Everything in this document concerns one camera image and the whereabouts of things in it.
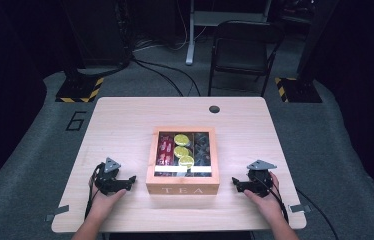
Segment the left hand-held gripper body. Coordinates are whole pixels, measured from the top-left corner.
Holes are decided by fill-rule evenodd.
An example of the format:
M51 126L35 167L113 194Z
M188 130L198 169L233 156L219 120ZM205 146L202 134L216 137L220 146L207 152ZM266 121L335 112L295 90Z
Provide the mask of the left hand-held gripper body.
M109 157L96 167L94 184L101 193L107 195L110 192L118 192L122 189L116 179L120 167L119 163Z

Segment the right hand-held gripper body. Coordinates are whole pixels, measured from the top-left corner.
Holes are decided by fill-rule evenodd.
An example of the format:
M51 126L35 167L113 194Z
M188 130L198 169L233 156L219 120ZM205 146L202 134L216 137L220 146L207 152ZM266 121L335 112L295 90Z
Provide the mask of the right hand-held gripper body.
M260 197L267 196L270 188L273 186L273 180L270 176L269 170L276 168L276 165L260 159L249 164L247 166L247 176L253 183L251 191Z

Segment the wooden tea box glass lid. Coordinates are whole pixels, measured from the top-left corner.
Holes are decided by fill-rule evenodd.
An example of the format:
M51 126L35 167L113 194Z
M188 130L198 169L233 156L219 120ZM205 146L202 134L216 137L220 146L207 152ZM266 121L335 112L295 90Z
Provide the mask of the wooden tea box glass lid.
M194 134L207 133L210 142L210 166L197 166L195 163L187 169L179 166L174 155L174 148L178 145L174 142L173 164L170 166L157 165L158 142L161 135L185 134L190 139L189 146L191 157L194 158ZM153 132L150 149L149 164L147 170L146 186L150 194L159 195L216 195L220 185L218 154L216 151L215 129L213 127L198 126L165 126L156 127Z

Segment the person's left hand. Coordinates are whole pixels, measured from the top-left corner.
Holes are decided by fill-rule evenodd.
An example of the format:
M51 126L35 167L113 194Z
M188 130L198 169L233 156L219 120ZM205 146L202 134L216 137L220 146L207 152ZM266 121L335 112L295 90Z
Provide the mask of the person's left hand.
M115 204L126 194L127 190L122 189L111 195L103 194L91 180L92 196L90 198L90 210L87 215L89 220L104 221L112 212Z

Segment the person's right hand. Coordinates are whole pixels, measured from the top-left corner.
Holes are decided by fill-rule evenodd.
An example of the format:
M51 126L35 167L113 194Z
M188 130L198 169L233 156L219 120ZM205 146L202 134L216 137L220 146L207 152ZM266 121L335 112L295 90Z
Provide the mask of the person's right hand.
M257 205L258 211L268 223L277 221L285 223L282 207L279 203L281 200L279 193L279 182L277 177L272 172L269 172L269 174L273 180L273 186L271 187L271 191L267 196L260 197L250 190L245 190L244 194Z

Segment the bundle of red sachets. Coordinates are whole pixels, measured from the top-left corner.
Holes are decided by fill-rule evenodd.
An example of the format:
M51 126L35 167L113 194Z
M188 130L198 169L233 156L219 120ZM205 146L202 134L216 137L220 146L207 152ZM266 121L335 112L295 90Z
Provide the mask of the bundle of red sachets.
M157 165L170 166L173 164L174 141L170 135L161 135L158 142Z

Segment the grey tape strip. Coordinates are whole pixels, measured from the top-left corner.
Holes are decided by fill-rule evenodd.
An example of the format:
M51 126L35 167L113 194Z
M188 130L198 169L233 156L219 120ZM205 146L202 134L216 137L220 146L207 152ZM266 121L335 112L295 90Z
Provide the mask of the grey tape strip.
M62 214L62 213L68 212L68 211L69 211L69 206L68 205L60 206L60 207L56 208L52 213L47 214L45 216L45 221L46 222L52 222L56 215L59 215L59 214Z
M303 204L289 205L288 208L292 213L308 213L312 211L309 205Z

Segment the pile of dark tea bags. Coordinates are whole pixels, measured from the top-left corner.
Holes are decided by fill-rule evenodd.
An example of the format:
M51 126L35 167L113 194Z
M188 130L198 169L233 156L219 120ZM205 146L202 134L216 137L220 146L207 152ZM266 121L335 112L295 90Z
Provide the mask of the pile of dark tea bags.
M194 134L194 159L197 166L210 166L210 142L207 133Z

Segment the black stand striped base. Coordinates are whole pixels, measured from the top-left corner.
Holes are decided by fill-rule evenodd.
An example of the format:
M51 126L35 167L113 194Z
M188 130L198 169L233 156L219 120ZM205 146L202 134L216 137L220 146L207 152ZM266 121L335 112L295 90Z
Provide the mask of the black stand striped base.
M65 81L56 93L57 102L90 102L103 82L101 74L84 74L76 67L65 67Z
M279 91L284 90L284 102L322 102L313 81L323 62L323 52L327 45L324 34L338 2L339 0L318 0L297 68L297 76L294 80L280 78L277 83Z

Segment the black folding chair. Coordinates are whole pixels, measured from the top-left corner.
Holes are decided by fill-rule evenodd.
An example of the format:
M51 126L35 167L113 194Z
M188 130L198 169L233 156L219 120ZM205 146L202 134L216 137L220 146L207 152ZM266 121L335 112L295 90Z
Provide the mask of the black folding chair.
M284 39L284 30L275 23L245 20L220 23L213 36L207 95L211 95L213 88L241 91L241 88L213 83L214 73L224 72L255 76L255 80L264 76L260 91L263 97L277 51Z

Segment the black equipment cabinet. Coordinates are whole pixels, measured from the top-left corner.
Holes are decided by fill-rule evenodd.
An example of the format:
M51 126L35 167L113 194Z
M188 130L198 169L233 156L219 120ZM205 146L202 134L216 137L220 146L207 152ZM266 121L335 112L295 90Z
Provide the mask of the black equipment cabinet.
M83 64L129 65L129 12L126 0L62 0Z

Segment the white desk frame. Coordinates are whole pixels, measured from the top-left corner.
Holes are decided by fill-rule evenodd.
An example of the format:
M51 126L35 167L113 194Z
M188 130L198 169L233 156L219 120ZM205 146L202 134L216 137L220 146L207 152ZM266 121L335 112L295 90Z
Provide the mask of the white desk frame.
M228 20L260 21L266 22L271 7L272 0L263 0L265 5L261 12L244 13L244 12L221 12L221 11L201 11L195 9L195 0L190 0L189 11L189 40L185 64L193 64L195 51L195 27L215 27L220 23Z

